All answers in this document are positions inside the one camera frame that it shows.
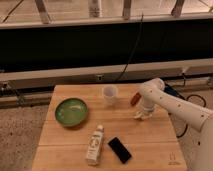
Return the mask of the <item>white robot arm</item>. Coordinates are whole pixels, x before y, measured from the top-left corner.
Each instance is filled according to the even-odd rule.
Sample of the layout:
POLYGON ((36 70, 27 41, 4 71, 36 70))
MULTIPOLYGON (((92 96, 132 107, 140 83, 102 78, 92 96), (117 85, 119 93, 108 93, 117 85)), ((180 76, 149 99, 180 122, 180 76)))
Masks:
POLYGON ((149 116, 159 105, 184 120, 200 133, 193 171, 213 171, 213 110, 182 100, 164 92, 165 83, 160 78, 151 79, 139 86, 142 96, 139 117, 149 116))

